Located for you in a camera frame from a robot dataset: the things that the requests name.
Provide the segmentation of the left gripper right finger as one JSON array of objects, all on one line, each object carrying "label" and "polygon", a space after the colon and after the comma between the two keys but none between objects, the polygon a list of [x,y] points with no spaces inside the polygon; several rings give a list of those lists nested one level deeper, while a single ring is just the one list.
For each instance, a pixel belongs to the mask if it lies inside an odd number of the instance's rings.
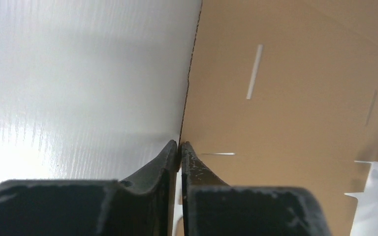
[{"label": "left gripper right finger", "polygon": [[329,236],[314,195],[287,186],[231,186],[181,144],[184,233],[187,236]]}]

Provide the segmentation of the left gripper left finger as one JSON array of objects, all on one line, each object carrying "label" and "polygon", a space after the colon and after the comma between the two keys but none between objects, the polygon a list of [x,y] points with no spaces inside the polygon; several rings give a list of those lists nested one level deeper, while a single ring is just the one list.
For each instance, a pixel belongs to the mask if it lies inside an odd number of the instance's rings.
[{"label": "left gripper left finger", "polygon": [[123,180],[0,183],[0,236],[169,236],[178,146]]}]

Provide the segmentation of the brown cardboard box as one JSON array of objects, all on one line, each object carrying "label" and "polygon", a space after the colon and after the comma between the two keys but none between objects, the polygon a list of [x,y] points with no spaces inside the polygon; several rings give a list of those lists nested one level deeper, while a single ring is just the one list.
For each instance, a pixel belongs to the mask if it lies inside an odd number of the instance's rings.
[{"label": "brown cardboard box", "polygon": [[378,0],[205,0],[182,141],[233,185],[300,186],[350,234],[378,148]]}]

